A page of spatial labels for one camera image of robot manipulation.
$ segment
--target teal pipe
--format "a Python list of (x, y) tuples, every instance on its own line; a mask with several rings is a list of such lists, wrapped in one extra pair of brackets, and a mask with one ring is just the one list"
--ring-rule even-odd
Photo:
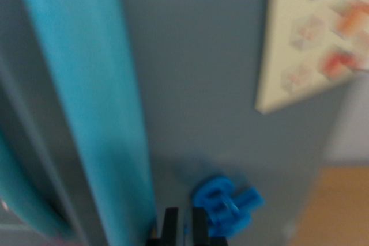
[(24, 0), (110, 246), (144, 245), (155, 203), (122, 0)]
[(0, 133), (0, 197), (25, 223), (53, 238), (71, 238), (69, 225), (45, 202)]

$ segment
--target wooden table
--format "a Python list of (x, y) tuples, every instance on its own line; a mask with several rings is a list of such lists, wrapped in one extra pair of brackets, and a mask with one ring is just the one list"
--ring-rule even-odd
[(323, 168), (290, 246), (369, 245), (369, 166)]

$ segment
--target teal curved handle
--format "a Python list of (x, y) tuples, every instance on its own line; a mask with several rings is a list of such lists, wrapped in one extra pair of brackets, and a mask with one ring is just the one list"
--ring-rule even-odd
[(68, 239), (73, 231), (37, 193), (0, 133), (0, 197), (15, 214), (36, 231)]

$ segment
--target wooden surface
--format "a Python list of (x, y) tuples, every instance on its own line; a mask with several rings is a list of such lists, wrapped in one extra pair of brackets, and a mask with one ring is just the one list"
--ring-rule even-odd
[(369, 166), (324, 168), (289, 246), (369, 245)]

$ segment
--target blue plastic clip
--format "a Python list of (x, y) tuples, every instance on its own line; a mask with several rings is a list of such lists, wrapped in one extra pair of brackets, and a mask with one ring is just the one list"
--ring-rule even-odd
[(250, 212), (264, 204), (254, 187), (232, 197), (234, 184), (224, 176), (215, 177), (196, 190), (193, 205), (208, 214), (210, 236), (233, 236), (251, 223)]

